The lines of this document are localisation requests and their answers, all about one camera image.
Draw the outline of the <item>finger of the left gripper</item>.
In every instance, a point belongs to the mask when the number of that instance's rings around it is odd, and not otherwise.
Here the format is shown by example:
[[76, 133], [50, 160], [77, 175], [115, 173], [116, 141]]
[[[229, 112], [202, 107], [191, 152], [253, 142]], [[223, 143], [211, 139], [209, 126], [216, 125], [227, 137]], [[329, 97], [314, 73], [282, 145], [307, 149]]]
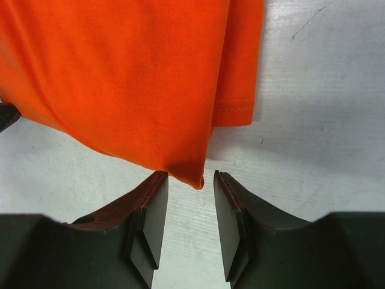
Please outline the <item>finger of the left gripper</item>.
[[0, 132], [14, 124], [21, 117], [20, 111], [11, 104], [0, 104]]

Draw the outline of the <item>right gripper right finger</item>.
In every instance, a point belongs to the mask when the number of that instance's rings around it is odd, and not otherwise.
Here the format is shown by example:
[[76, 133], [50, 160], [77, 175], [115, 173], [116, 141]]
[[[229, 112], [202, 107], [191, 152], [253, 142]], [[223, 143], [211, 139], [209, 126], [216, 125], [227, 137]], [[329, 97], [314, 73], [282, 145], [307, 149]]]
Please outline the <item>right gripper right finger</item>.
[[308, 222], [215, 172], [226, 281], [232, 288], [383, 288], [384, 214], [336, 212]]

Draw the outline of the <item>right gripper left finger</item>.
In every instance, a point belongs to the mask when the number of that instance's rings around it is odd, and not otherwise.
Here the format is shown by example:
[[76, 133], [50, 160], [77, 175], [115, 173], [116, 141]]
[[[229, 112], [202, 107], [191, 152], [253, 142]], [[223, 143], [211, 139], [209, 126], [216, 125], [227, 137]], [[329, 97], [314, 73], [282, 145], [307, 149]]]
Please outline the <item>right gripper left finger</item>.
[[73, 223], [2, 214], [1, 287], [150, 288], [167, 202], [168, 174], [157, 171]]

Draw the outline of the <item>orange t shirt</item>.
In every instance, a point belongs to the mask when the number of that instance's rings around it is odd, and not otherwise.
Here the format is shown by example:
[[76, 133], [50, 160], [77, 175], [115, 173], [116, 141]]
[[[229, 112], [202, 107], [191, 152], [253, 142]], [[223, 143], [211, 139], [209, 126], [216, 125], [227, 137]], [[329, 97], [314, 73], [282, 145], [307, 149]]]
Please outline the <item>orange t shirt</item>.
[[200, 189], [216, 127], [251, 124], [263, 1], [2, 1], [1, 100]]

